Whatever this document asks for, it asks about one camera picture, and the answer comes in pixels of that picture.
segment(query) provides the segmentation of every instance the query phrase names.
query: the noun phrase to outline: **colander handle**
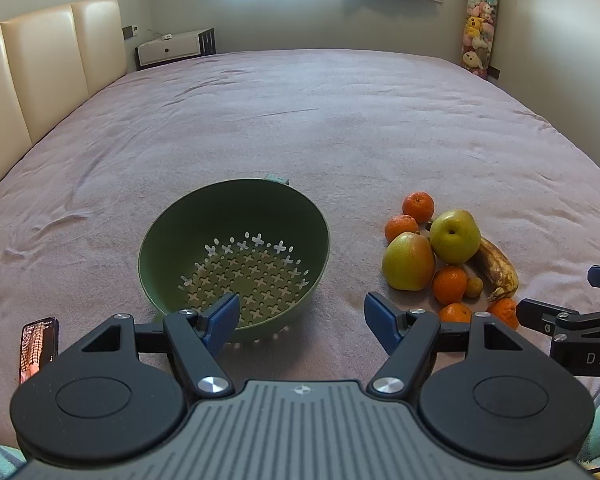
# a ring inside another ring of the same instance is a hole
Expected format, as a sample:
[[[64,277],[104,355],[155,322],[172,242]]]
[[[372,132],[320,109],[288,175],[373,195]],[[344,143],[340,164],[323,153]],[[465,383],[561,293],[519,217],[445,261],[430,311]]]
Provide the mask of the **colander handle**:
[[[272,182],[277,182],[278,184],[285,184],[286,186],[289,185],[289,179],[288,178],[283,178],[281,176],[277,176],[273,173],[269,173],[264,180],[270,180]]]

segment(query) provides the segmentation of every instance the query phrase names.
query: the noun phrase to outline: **silver screw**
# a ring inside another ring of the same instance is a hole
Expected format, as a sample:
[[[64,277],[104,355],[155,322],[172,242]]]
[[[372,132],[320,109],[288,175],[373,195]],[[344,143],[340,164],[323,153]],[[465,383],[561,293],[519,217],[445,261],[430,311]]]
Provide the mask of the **silver screw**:
[[[396,394],[404,388],[404,383],[396,377],[380,377],[371,386],[381,394]]]
[[[198,381],[198,388],[208,394],[219,394],[229,387],[229,381],[222,377],[204,377]]]

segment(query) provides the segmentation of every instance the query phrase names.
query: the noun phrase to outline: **bed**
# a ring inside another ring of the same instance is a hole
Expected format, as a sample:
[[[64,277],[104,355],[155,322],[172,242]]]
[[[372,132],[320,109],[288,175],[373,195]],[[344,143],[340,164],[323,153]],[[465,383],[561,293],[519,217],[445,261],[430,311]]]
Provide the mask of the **bed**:
[[[474,213],[514,262],[519,298],[600,309],[586,281],[600,264],[600,169],[458,66],[292,50],[125,72],[115,0],[0,25],[2,444],[15,444],[8,407],[22,326],[56,316],[62,350],[117,312],[150,321],[137,270],[144,234],[174,200],[225,179],[289,178],[331,231],[326,272],[298,322],[276,340],[222,350],[238,384],[368,380],[385,354],[365,326],[364,295],[437,309],[428,292],[389,290],[380,271],[384,223],[414,190],[439,212]]]

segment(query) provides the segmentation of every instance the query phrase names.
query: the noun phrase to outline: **pile of fruit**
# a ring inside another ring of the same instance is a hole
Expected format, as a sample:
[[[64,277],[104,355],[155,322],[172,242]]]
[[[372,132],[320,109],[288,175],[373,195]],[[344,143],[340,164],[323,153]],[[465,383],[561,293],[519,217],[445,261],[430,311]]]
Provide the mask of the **pile of fruit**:
[[[423,290],[431,285],[442,306],[442,321],[470,322],[472,311],[462,298],[478,298],[483,282],[468,277],[464,264],[481,272],[493,286],[487,311],[517,329],[518,274],[499,248],[480,234],[468,211],[455,209],[433,218],[435,204],[425,192],[411,193],[402,203],[402,214],[389,219],[384,236],[389,246],[382,258],[382,272],[393,288]],[[425,224],[429,238],[420,234]],[[436,257],[446,264],[436,272]]]

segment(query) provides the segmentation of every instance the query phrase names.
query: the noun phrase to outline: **cream leather headboard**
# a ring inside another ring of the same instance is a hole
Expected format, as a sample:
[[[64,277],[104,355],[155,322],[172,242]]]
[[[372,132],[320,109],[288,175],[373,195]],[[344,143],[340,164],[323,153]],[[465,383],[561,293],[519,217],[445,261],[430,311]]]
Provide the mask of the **cream leather headboard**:
[[[126,73],[116,0],[87,0],[0,23],[0,180],[87,99]]]

